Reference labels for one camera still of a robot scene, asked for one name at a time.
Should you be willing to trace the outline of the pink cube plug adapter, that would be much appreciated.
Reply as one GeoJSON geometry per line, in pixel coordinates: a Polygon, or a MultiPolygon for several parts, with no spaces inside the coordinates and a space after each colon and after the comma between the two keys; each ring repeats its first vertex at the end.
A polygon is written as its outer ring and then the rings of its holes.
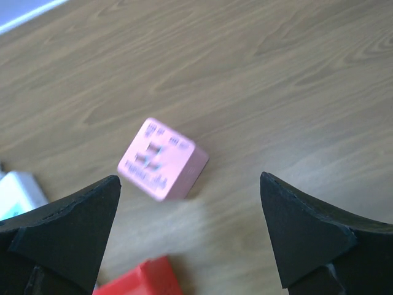
{"type": "Polygon", "coordinates": [[[156,201],[186,198],[208,154],[194,141],[152,117],[145,120],[117,171],[156,201]]]}

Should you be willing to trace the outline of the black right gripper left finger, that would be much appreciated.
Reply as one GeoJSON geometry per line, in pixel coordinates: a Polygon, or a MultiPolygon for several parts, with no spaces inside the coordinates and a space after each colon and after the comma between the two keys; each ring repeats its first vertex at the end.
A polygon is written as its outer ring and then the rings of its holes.
{"type": "Polygon", "coordinates": [[[1,221],[1,294],[92,294],[120,190],[110,175],[1,221]]]}

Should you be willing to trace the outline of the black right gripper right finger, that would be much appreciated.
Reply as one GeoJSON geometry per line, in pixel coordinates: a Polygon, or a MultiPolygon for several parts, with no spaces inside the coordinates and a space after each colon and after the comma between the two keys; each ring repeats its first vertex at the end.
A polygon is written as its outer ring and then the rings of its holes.
{"type": "Polygon", "coordinates": [[[271,173],[260,197],[289,294],[392,294],[392,225],[308,195],[271,173]]]}

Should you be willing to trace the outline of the white multicolour power strip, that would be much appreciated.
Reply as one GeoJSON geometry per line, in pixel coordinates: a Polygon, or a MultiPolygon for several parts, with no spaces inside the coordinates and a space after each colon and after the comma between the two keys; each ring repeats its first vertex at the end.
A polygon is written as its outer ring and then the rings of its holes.
{"type": "Polygon", "coordinates": [[[48,204],[35,177],[24,171],[1,171],[1,220],[48,204]]]}

